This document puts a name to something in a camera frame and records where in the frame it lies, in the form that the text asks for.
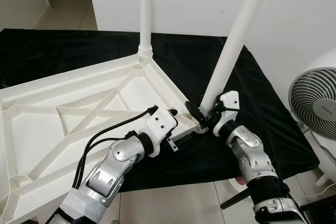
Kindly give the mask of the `black tablecloth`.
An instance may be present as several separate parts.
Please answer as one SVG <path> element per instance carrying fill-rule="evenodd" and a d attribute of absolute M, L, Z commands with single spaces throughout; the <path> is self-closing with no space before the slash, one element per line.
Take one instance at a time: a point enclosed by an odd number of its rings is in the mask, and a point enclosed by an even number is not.
<path fill-rule="evenodd" d="M 199 104 L 225 37 L 153 33 L 153 59 L 190 102 Z M 139 33 L 112 30 L 0 30 L 0 90 L 135 54 Z M 238 56 L 226 90 L 241 99 L 237 122 L 262 138 L 276 173 L 289 178 L 319 166 L 304 133 L 249 49 Z M 213 183 L 240 176 L 235 156 L 213 135 L 199 135 L 175 154 L 132 167 L 122 192 Z"/>

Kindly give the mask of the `white floor fan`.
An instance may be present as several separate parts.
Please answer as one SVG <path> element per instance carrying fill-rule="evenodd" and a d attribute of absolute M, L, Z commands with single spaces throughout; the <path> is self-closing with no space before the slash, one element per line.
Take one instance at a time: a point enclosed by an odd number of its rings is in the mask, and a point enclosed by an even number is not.
<path fill-rule="evenodd" d="M 292 81 L 288 100 L 293 115 L 310 133 L 322 175 L 315 186 L 336 181 L 336 49 L 308 63 Z"/>

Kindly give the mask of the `white plastic table leg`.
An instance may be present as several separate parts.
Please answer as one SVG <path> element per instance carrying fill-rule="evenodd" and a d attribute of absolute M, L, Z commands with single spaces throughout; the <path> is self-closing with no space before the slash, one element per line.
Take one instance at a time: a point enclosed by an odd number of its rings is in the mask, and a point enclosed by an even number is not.
<path fill-rule="evenodd" d="M 223 50 L 209 80 L 208 87 L 199 105 L 199 110 L 208 114 L 214 108 L 216 97 L 223 92 L 230 78 L 238 56 L 244 46 L 252 23 L 257 16 L 264 0 L 244 0 L 241 9 L 226 37 Z"/>
<path fill-rule="evenodd" d="M 151 58 L 153 47 L 151 46 L 151 0 L 141 0 L 141 29 L 138 56 Z"/>

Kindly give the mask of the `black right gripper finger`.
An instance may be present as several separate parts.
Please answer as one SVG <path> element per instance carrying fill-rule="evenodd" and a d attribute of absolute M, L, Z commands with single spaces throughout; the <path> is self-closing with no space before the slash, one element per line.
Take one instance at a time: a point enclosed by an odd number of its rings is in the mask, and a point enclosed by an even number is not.
<path fill-rule="evenodd" d="M 199 107 L 190 101 L 185 101 L 185 108 L 188 113 L 199 123 L 199 126 L 206 126 L 208 121 L 206 116 L 200 111 Z"/>

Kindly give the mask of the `white plastic table top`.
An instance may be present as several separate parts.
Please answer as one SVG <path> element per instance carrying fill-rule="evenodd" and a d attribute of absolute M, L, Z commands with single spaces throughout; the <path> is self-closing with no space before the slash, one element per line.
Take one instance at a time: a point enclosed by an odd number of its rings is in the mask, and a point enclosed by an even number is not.
<path fill-rule="evenodd" d="M 48 216 L 73 182 L 96 133 L 139 132 L 143 119 L 113 128 L 156 105 L 177 111 L 172 140 L 197 128 L 185 95 L 153 58 L 113 59 L 0 90 L 0 224 Z"/>

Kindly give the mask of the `black table frame leg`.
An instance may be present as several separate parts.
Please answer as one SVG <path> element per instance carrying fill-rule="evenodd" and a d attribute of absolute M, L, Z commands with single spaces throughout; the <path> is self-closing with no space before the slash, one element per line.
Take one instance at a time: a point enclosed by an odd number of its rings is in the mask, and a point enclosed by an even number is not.
<path fill-rule="evenodd" d="M 242 190 L 241 192 L 235 194 L 233 197 L 230 197 L 228 200 L 222 202 L 220 204 L 220 208 L 221 210 L 225 210 L 228 207 L 231 207 L 248 197 L 250 197 L 249 190 L 248 189 Z"/>

